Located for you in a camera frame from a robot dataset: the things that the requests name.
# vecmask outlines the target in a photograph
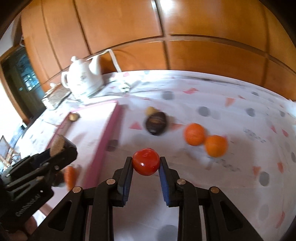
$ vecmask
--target silver bolt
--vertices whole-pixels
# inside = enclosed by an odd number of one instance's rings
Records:
[[[112,179],[112,178],[110,178],[110,179],[108,179],[108,180],[106,181],[106,183],[107,183],[108,185],[112,185],[112,184],[115,183],[115,180]]]
[[[39,182],[44,178],[44,176],[36,177],[36,181]]]
[[[177,183],[180,185],[184,185],[186,183],[186,181],[184,179],[178,179]]]
[[[217,187],[211,187],[211,192],[212,193],[218,193],[220,190]]]
[[[81,191],[81,187],[74,187],[73,189],[72,189],[72,191],[74,192],[74,193],[79,193],[80,191]]]

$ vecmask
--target patterned tablecloth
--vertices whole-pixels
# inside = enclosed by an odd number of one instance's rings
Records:
[[[120,92],[120,78],[132,84],[130,93]],[[46,110],[20,140],[22,157],[43,151],[69,110],[116,99],[124,117],[120,134],[110,140],[101,181],[123,167],[127,156],[150,147],[181,178],[197,187],[221,188],[264,240],[280,239],[296,215],[292,101],[240,80],[195,72],[134,71],[104,79],[109,83],[94,98],[79,103],[70,96],[57,110]],[[148,106],[170,116],[161,136],[143,126]],[[227,137],[227,153],[211,158],[203,146],[186,144],[183,130],[192,122]],[[166,207],[158,173],[143,177],[134,172],[127,205],[114,209],[115,240],[176,240],[177,228],[178,209]]]

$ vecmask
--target wooden door frame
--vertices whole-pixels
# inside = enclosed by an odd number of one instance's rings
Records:
[[[22,111],[21,107],[19,106],[19,104],[17,103],[16,99],[14,98],[8,83],[5,79],[4,73],[3,73],[3,69],[2,69],[2,62],[8,58],[12,53],[14,53],[16,50],[18,50],[20,48],[20,46],[13,46],[10,49],[8,49],[3,55],[0,56],[0,81],[3,85],[3,88],[8,96],[8,99],[10,100],[10,102],[12,103],[13,107],[15,108],[15,110],[17,111],[17,113],[19,114],[19,116],[21,117],[22,121],[25,124],[29,124],[29,118],[25,115],[25,113]]]

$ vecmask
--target kettle spout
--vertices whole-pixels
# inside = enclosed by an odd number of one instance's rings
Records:
[[[95,55],[92,57],[92,60],[89,64],[89,70],[95,74],[95,75],[100,75],[101,74],[101,68],[100,68],[100,56]]]

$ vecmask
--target orange carrot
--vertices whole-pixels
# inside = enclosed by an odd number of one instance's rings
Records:
[[[64,180],[65,180],[68,191],[72,190],[75,187],[76,179],[77,179],[76,169],[72,165],[66,166],[64,171]]]

